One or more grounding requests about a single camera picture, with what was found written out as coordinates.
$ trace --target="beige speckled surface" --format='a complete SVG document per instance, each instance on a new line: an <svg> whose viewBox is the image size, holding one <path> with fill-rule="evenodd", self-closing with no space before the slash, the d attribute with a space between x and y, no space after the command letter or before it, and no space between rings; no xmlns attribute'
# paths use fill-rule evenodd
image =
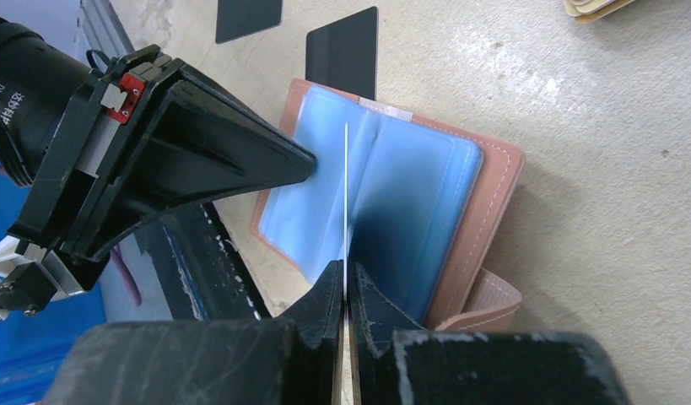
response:
<svg viewBox="0 0 691 405"><path fill-rule="evenodd" d="M517 328L589 332L638 404L691 404L691 0L577 24L560 1L287 0L223 45L216 0L113 0L156 42L278 123L308 31L380 8L378 99L520 145L527 167L487 267L524 294ZM268 304L306 289L218 203Z"/></svg>

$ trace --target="red component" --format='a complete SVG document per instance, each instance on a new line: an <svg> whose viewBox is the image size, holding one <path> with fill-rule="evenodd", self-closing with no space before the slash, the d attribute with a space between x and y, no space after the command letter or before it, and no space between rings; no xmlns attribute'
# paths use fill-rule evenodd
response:
<svg viewBox="0 0 691 405"><path fill-rule="evenodd" d="M106 111L106 115L122 125L129 122L129 118L132 117L134 108L136 108L137 102L141 98L145 87L146 85L143 81L135 78L130 73L122 76L119 81L119 88L121 91L127 92L127 99L124 100L124 105L121 106L121 110L115 111L110 108Z"/></svg>

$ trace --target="blue plastic bin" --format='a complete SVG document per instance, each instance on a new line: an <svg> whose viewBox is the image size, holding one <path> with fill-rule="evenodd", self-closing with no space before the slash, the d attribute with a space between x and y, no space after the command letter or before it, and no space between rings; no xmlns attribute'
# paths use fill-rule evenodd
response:
<svg viewBox="0 0 691 405"><path fill-rule="evenodd" d="M26 189L0 176L0 240L26 196ZM0 404L23 405L42 399L74 341L104 322L99 287L50 303L34 318L13 313L0 321Z"/></svg>

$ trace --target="blue leather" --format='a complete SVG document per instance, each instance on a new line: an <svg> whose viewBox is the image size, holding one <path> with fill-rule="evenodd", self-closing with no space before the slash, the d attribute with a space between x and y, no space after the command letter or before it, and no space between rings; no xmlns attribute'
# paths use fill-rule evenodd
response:
<svg viewBox="0 0 691 405"><path fill-rule="evenodd" d="M317 157L307 181L273 189L259 230L314 283L342 259L348 123L348 259L422 320L482 164L477 145L367 110L312 86L294 141Z"/></svg>

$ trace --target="stack of cards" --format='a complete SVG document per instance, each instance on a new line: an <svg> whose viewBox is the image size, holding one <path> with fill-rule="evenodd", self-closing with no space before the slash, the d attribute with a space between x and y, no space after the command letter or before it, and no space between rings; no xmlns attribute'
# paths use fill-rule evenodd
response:
<svg viewBox="0 0 691 405"><path fill-rule="evenodd" d="M608 15L634 0L564 0L566 13L587 24Z"/></svg>
<svg viewBox="0 0 691 405"><path fill-rule="evenodd" d="M347 255L427 328L508 327L521 294L480 267L524 165L520 149L298 79L280 130L317 157L316 170L261 192L256 237L311 283Z"/></svg>

